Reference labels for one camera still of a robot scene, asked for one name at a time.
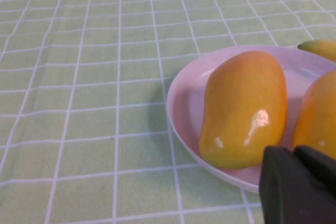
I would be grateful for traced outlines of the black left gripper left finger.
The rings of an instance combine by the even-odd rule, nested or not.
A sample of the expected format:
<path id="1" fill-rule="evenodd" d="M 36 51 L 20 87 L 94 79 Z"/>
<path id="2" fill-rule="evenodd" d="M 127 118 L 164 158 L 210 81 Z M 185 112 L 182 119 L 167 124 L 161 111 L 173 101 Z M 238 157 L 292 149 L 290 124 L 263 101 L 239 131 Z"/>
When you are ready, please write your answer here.
<path id="1" fill-rule="evenodd" d="M 335 223 L 335 198 L 284 147 L 265 148 L 259 195 L 265 223 Z"/>

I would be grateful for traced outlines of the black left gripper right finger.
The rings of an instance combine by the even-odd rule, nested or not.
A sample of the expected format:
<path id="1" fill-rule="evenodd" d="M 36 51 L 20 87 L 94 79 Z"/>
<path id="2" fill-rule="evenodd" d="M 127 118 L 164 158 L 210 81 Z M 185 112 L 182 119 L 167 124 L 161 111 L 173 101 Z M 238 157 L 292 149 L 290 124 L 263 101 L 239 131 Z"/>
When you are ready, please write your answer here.
<path id="1" fill-rule="evenodd" d="M 335 198 L 335 159 L 308 145 L 298 145 L 293 149 L 293 153 L 310 174 Z"/>

